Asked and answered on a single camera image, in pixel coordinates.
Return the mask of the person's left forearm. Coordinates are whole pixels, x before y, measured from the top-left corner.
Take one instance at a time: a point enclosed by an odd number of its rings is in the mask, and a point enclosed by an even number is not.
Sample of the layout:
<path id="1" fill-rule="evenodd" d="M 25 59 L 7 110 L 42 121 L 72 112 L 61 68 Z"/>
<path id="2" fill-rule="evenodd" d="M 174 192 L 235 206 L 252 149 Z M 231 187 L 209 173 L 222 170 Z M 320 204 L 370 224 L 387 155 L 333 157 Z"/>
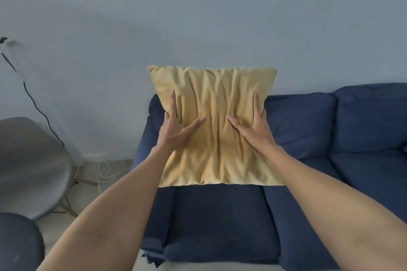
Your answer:
<path id="1" fill-rule="evenodd" d="M 36 271 L 132 271 L 173 151 L 166 144 L 155 146 L 142 163 L 91 202 Z"/>

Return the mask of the person's right forearm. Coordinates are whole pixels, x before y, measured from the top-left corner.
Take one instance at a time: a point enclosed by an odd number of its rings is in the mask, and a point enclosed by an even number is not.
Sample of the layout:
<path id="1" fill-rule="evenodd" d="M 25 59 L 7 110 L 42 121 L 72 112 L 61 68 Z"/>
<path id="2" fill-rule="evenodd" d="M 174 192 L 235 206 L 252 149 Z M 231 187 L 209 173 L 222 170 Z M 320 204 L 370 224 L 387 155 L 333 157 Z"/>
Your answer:
<path id="1" fill-rule="evenodd" d="M 395 214 L 280 146 L 266 158 L 342 271 L 407 271 L 407 224 Z"/>

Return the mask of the person's right hand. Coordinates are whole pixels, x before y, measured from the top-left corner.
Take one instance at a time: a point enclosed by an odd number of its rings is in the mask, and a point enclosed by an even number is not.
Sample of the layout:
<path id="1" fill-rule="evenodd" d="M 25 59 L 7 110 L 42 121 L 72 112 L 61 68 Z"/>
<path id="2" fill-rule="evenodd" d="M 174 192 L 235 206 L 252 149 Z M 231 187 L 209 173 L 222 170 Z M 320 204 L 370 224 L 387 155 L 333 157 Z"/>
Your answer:
<path id="1" fill-rule="evenodd" d="M 252 147 L 264 156 L 267 156 L 277 144 L 267 123 L 267 112 L 260 109 L 257 91 L 253 96 L 253 123 L 251 125 L 252 135 L 243 136 Z"/>

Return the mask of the dark round stool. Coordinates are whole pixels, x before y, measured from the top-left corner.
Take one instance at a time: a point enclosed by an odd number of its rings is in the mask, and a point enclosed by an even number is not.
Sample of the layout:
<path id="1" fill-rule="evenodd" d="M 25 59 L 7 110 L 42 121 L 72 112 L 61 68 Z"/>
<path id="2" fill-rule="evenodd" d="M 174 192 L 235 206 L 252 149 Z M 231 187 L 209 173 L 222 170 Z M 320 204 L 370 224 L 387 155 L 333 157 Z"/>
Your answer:
<path id="1" fill-rule="evenodd" d="M 0 212 L 0 271 L 36 271 L 44 257 L 43 237 L 35 222 Z"/>

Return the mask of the yellow cushion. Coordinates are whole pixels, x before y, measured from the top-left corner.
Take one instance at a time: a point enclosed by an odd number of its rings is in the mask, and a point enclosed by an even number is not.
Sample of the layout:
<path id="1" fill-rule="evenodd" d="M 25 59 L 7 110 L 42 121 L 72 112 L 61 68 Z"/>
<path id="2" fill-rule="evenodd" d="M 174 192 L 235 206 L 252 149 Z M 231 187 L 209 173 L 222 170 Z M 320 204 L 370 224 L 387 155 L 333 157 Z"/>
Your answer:
<path id="1" fill-rule="evenodd" d="M 163 109 L 170 111 L 175 91 L 177 118 L 190 125 L 206 117 L 165 166 L 160 187 L 239 184 L 283 186 L 281 177 L 259 151 L 227 120 L 253 123 L 254 93 L 259 109 L 272 90 L 277 69 L 198 69 L 149 65 L 148 71 Z"/>

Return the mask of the person's left hand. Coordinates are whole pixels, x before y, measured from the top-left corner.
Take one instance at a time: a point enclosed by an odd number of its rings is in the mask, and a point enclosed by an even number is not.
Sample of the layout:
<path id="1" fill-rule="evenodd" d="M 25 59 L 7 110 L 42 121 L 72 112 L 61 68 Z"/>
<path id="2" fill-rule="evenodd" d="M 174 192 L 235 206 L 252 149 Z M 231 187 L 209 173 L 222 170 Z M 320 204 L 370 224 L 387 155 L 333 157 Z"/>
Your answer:
<path id="1" fill-rule="evenodd" d="M 156 149 L 162 152 L 172 153 L 184 144 L 189 137 L 183 137 L 181 135 L 181 129 L 183 126 L 177 118 L 177 105 L 176 105 L 176 93 L 171 91 L 170 95 L 170 107 L 169 111 L 165 112 L 164 122 L 160 128 Z"/>

